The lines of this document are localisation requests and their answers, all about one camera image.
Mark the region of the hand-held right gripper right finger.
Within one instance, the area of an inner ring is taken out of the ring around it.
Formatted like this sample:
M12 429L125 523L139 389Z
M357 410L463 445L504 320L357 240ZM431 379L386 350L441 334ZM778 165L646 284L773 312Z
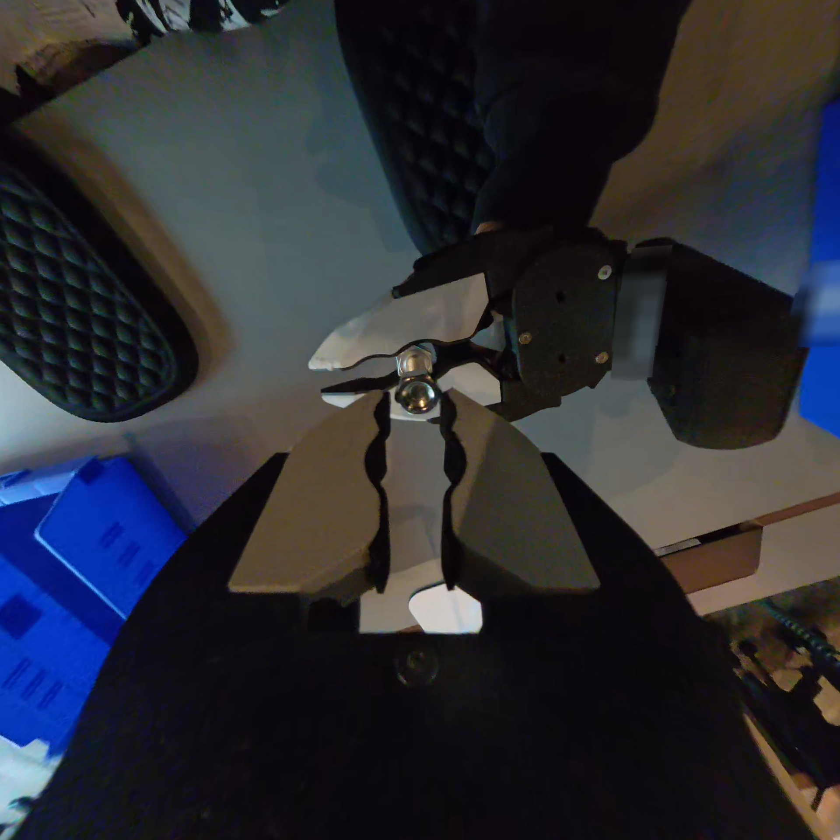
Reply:
M461 392L440 403L440 562L464 592L594 592L599 577L539 449Z

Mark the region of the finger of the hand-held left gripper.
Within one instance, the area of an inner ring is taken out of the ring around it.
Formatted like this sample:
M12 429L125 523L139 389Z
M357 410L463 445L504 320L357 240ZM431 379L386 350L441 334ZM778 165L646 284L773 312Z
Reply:
M488 348L428 348L435 353L431 378L441 393L457 390L475 403L492 406L501 401L501 383L494 369L499 353ZM425 416L413 416L403 411L395 401L395 389L400 380L394 371L379 376L358 376L349 381L330 385L321 391L322 400L345 408L368 392L387 392L391 397L391 418L397 421L431 422L439 419L439 405Z
M394 297L391 292L339 325L310 358L311 371L348 371L363 362L394 358L407 348L448 346L485 330L498 331L482 273Z

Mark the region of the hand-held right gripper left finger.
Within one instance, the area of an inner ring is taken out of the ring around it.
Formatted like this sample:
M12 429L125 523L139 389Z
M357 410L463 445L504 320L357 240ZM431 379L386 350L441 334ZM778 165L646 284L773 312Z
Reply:
M293 446L229 579L230 592L349 604L385 591L391 401L389 392L369 392Z

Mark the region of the blue plastic bin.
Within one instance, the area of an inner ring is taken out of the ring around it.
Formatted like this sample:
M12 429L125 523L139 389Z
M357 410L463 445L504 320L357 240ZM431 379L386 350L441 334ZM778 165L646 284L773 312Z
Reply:
M825 105L814 163L810 261L794 298L807 349L800 415L839 436L839 99Z
M186 535L125 457L1 478L1 730L61 755L123 624Z

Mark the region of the printed black white shirt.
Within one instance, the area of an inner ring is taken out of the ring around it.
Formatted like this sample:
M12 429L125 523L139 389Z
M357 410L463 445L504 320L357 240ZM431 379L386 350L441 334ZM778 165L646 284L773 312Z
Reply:
M75 42L142 46L194 32L222 34L262 25L287 1L2 1L1 84L16 92L15 70L44 48Z

